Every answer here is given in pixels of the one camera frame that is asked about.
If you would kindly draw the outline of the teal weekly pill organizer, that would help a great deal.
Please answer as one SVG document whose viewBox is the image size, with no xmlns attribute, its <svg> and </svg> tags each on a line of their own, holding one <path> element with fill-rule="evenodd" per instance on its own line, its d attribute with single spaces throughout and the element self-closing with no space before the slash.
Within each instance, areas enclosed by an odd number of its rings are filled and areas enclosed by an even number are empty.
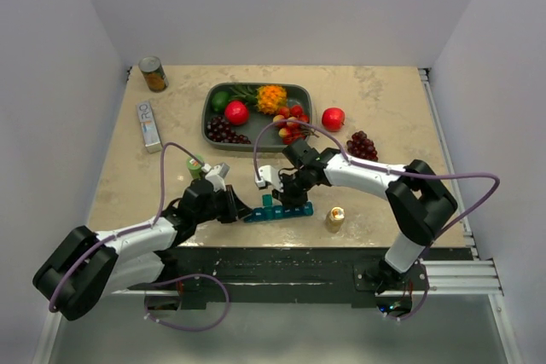
<svg viewBox="0 0 546 364">
<path fill-rule="evenodd" d="M 252 213 L 243 219 L 244 223 L 272 222 L 295 217 L 310 217 L 314 214 L 314 208 L 310 201 L 303 206 L 287 208 L 283 205 L 275 205 L 271 194 L 262 196 L 262 205 L 252 209 Z"/>
</svg>

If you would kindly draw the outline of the amber pill bottle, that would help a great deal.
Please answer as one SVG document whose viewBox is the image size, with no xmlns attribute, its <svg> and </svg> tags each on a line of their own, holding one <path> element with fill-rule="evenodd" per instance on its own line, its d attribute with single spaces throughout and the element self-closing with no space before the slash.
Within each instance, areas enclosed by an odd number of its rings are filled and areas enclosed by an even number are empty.
<svg viewBox="0 0 546 364">
<path fill-rule="evenodd" d="M 345 221 L 345 211 L 343 208 L 333 207 L 325 217 L 327 230 L 332 234 L 337 234 Z"/>
</svg>

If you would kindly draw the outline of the green pill bottle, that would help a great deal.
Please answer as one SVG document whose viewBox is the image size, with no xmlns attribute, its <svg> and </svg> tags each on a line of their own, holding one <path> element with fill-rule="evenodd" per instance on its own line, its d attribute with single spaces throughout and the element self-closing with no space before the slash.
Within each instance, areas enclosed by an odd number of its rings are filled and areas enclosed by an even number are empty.
<svg viewBox="0 0 546 364">
<path fill-rule="evenodd" d="M 204 164 L 204 159 L 200 155 L 197 155 L 196 159 L 190 156 L 187 157 L 186 167 L 189 174 L 194 180 L 201 179 L 203 177 L 203 170 L 202 170 L 203 164 Z"/>
</svg>

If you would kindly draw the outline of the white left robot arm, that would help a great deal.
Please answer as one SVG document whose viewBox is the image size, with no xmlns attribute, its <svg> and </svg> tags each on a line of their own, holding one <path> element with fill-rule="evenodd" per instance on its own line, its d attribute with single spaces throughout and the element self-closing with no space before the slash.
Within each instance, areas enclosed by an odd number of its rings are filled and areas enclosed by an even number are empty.
<svg viewBox="0 0 546 364">
<path fill-rule="evenodd" d="M 232 186 L 215 189 L 197 180 L 172 200 L 158 219 L 96 233 L 74 228 L 38 269 L 33 286 L 49 300 L 52 311 L 75 321 L 98 301 L 118 290 L 140 284 L 171 287 L 177 269 L 161 253 L 190 239 L 210 221 L 237 222 L 251 214 Z"/>
</svg>

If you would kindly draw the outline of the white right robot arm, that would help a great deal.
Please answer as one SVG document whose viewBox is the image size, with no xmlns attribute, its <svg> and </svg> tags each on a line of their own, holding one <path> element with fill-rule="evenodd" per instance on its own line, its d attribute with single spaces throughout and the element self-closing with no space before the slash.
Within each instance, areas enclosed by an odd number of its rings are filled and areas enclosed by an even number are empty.
<svg viewBox="0 0 546 364">
<path fill-rule="evenodd" d="M 297 141 L 282 151 L 294 167 L 278 172 L 272 195 L 288 208 L 302 206 L 315 186 L 351 188 L 384 199 L 391 207 L 399 234 L 385 256 L 363 273 L 375 293 L 400 289 L 410 269 L 455 214 L 458 204 L 430 166 L 415 159 L 409 165 L 357 162 L 337 148 L 322 152 Z"/>
</svg>

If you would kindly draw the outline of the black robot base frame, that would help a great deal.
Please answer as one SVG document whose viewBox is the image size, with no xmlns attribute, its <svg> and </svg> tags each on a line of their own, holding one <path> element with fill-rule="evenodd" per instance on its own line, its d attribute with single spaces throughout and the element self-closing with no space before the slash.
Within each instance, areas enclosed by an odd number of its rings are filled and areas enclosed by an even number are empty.
<svg viewBox="0 0 546 364">
<path fill-rule="evenodd" d="M 232 303 L 345 304 L 373 309 L 375 291 L 363 273 L 383 248 L 241 248 L 181 246 L 159 251 L 161 281 L 191 274 L 182 283 L 183 309 Z"/>
</svg>

